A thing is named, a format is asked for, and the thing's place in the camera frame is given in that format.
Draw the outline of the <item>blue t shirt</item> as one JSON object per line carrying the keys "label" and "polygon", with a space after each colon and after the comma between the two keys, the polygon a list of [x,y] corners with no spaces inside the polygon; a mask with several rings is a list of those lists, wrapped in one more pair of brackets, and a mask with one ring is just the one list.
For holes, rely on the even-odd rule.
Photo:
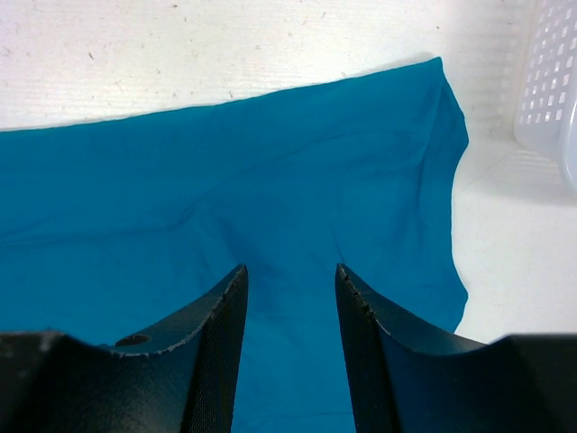
{"label": "blue t shirt", "polygon": [[1,135],[1,327],[93,344],[246,265],[236,432],[351,432],[334,274],[448,331],[463,113],[432,59],[217,106]]}

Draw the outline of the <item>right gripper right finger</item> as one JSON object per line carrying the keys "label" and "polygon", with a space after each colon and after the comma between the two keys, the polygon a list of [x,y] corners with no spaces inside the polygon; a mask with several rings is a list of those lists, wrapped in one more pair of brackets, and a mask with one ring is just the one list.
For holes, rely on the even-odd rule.
{"label": "right gripper right finger", "polygon": [[357,431],[575,431],[575,335],[482,344],[419,318],[345,265],[335,296]]}

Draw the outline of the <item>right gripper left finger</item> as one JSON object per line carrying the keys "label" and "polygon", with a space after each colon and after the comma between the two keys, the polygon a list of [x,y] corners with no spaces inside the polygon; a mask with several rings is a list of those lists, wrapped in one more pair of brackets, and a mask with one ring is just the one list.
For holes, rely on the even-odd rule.
{"label": "right gripper left finger", "polygon": [[245,266],[114,345],[59,331],[1,335],[4,432],[227,432],[249,279]]}

